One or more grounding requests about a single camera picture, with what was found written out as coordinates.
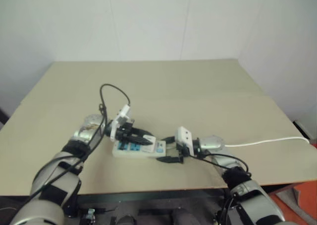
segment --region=floor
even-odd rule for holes
[[[184,208],[194,214],[201,225],[212,225],[214,214],[220,209],[219,202],[215,198],[180,198],[98,204],[107,210],[115,210],[96,215],[96,225],[110,225],[111,218],[119,219],[124,215],[132,215],[138,225],[169,225],[172,224],[169,214],[177,208]],[[65,225],[78,224],[79,219],[65,220]]]
[[[317,181],[302,183],[275,195],[274,202],[281,208],[287,221],[299,225],[317,225]]]

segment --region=white wall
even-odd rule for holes
[[[265,0],[240,64],[291,118],[317,102],[317,0]]]
[[[259,77],[266,64],[259,63],[263,57],[256,59],[257,52],[252,50],[252,45],[260,45],[261,38],[250,38],[250,33],[257,36],[252,29],[265,30],[258,26],[265,20],[260,16],[267,15],[267,1],[0,0],[0,107],[12,114],[55,60],[238,58],[243,49],[240,62],[276,99],[275,92],[270,91],[270,81],[280,79],[267,74],[267,81]],[[294,10],[302,13],[309,7],[306,3],[302,7],[302,1],[292,0],[295,7],[289,12],[284,7],[285,13],[292,15]],[[311,8],[310,11],[309,17],[315,18],[316,12]],[[309,17],[302,20],[310,24]],[[288,26],[277,28],[283,32]],[[311,44],[316,46],[316,41],[312,40]],[[302,44],[301,50],[307,52],[307,49],[311,48]],[[305,59],[295,60],[297,64],[290,69],[298,74],[297,66]],[[275,64],[275,67],[271,70],[285,70],[284,65]],[[300,82],[309,88],[306,79]],[[287,87],[282,86],[280,94]],[[300,94],[286,95],[278,103],[293,116],[306,105],[289,110],[284,102],[300,97],[309,105],[305,94],[302,91]]]

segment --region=cardboard surface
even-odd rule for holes
[[[177,127],[227,144],[301,136],[236,60],[56,62],[0,131],[0,195],[27,195],[33,176],[67,143],[84,118],[98,113],[99,87],[111,83],[131,99],[135,126],[157,138]],[[126,103],[104,90],[108,117]],[[80,174],[81,194],[225,187],[215,168],[190,158],[181,164],[120,159],[105,138]],[[230,148],[260,184],[317,178],[317,150],[288,140]]]

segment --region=red object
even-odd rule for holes
[[[271,199],[280,207],[282,210],[285,220],[289,222],[295,222],[299,225],[308,225],[299,215],[297,215],[290,207],[288,207],[282,200],[276,195],[270,195]]]
[[[317,180],[295,186],[300,191],[298,205],[306,213],[317,219]]]

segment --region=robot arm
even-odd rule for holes
[[[193,141],[190,131],[180,127],[175,133],[175,141],[177,146],[182,147],[183,152],[186,153],[184,148],[188,148],[185,156],[193,157],[195,155],[197,159],[211,156],[211,161],[221,166],[216,168],[230,190],[232,199],[226,213],[232,224],[295,224],[285,222],[280,208],[259,184],[251,179],[251,174],[245,171],[239,160],[227,150],[221,138],[213,135]],[[218,222],[226,225],[227,218],[221,217]]]
[[[88,153],[100,142],[104,128],[103,117],[99,114],[85,119],[62,151],[37,173],[30,194],[71,166],[77,165],[24,205],[11,221],[11,225],[62,225],[64,214],[70,217],[75,215],[77,193],[81,186],[78,174],[82,171]]]

